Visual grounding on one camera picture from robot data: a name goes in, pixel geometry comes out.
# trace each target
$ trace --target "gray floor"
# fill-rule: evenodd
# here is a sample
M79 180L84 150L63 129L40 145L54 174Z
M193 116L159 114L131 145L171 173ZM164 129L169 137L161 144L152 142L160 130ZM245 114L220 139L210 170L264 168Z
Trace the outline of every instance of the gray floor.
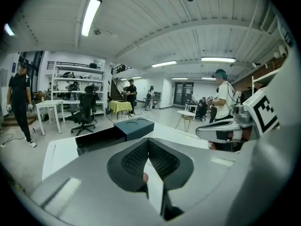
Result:
M178 110L182 109L170 107L166 109L145 111L142 103L138 103L137 107L135 107L135 113L137 114L136 117L140 116L150 119L172 128L177 125L180 119L180 114L177 112ZM207 118L208 119L206 121L200 121L199 119L191 121L188 132L195 134L197 127L209 123L209 117ZM132 118L128 118L127 115L123 114L119 115L119 118L117 119L116 115L113 114L113 116L108 115L107 117L103 115L97 116L96 119L98 123L95 125L96 129L92 129L93 131L108 129L113 127L113 123L130 120ZM0 161L9 173L11 173L14 179L22 185L27 194L30 194L41 182L43 162L48 143L52 140L75 136L75 134L72 134L70 130L71 128L77 127L77 124L74 124L72 121L66 121L64 124L61 121L60 125L62 134L58 133L56 124L50 125L49 121L44 122L43 127L46 135L42 136L39 122L34 122L32 126L36 129L36 131L32 131L31 135L32 140L38 144L35 148L27 146L27 143L24 140L24 135L19 127L6 128L4 134L0 138L0 144L9 139L8 134L14 134L13 138L20 138L20 140L13 140L0 148ZM184 131L183 121L180 122L177 129Z

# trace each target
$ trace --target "yellow tablecloth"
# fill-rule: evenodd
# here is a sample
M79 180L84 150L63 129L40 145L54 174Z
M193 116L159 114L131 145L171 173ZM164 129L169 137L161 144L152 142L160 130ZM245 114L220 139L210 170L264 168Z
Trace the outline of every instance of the yellow tablecloth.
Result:
M129 102L110 101L110 109L117 114L119 111L132 111L132 106Z

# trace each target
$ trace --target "ceiling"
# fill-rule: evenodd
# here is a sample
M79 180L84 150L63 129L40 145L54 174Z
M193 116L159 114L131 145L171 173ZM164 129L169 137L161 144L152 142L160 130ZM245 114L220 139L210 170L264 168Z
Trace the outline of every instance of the ceiling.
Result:
M9 23L1 53L69 51L148 72L207 76L223 68L233 79L265 63L281 43L268 0L102 0L88 37L81 26L89 0L25 0ZM95 35L99 29L102 33ZM229 64L200 58L235 57ZM152 68L176 60L177 65Z

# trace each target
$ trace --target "shoe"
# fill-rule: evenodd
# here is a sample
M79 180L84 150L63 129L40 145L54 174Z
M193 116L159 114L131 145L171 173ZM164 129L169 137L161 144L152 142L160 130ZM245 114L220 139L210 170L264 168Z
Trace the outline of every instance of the shoe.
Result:
M27 141L27 144L31 147L35 147L37 144L34 143L33 141Z

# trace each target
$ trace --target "staircase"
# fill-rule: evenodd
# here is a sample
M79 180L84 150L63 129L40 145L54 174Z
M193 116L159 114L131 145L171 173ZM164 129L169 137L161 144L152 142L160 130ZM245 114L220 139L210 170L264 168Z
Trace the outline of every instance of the staircase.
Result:
M112 100L125 101L114 81L111 81L111 98Z
M31 125L35 122L35 114L34 113L28 113L27 114L27 124ZM18 122L15 119L14 115L9 115L4 117L4 122L1 124L3 127L8 127L8 126L19 126Z

